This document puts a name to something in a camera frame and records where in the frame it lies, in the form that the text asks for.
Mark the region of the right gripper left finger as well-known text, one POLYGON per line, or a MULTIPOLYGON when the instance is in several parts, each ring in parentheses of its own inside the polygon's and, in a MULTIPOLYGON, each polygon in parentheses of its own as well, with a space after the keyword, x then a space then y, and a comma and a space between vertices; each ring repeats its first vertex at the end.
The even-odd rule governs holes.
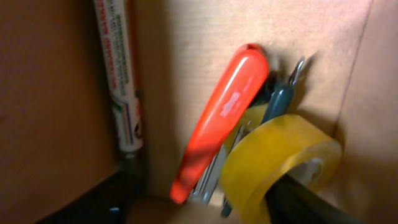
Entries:
POLYGON ((127 175, 117 172, 71 204, 41 219, 38 223, 125 223, 129 206, 127 175))

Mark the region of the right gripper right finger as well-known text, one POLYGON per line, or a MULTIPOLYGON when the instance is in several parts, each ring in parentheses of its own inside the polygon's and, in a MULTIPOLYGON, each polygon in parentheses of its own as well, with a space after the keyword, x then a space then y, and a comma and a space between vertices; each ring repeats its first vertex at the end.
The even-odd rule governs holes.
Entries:
POLYGON ((264 196, 272 224, 359 224, 355 217, 332 206, 285 174, 264 196))

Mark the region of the yellow tape roll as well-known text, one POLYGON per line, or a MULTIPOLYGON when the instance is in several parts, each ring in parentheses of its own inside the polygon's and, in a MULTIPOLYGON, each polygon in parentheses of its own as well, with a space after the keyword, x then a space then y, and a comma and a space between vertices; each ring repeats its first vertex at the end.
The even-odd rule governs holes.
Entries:
POLYGON ((242 223, 270 223, 267 191, 284 174, 311 160, 320 168, 307 187, 318 191, 336 172, 343 150, 338 141, 296 114, 286 114, 258 126, 227 157, 219 183, 242 223))

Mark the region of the cardboard box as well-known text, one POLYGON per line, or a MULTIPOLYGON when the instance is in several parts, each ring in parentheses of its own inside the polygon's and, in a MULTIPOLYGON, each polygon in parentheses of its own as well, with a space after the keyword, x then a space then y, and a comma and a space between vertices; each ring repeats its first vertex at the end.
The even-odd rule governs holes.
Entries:
MULTIPOLYGON (((133 1, 149 178, 128 223, 238 223, 167 199, 183 150, 234 51, 257 42, 290 72, 292 112, 337 138, 321 195, 365 223, 397 222, 396 1, 133 1)), ((93 1, 1 2, 1 222, 101 223, 117 140, 93 1)))

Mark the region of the black whiteboard marker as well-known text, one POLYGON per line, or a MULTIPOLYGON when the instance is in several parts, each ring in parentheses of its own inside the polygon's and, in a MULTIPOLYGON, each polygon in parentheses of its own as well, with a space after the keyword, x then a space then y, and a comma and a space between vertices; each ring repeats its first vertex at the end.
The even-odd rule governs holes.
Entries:
POLYGON ((132 194, 145 189, 141 109, 127 21, 127 1, 94 0, 118 148, 132 194))

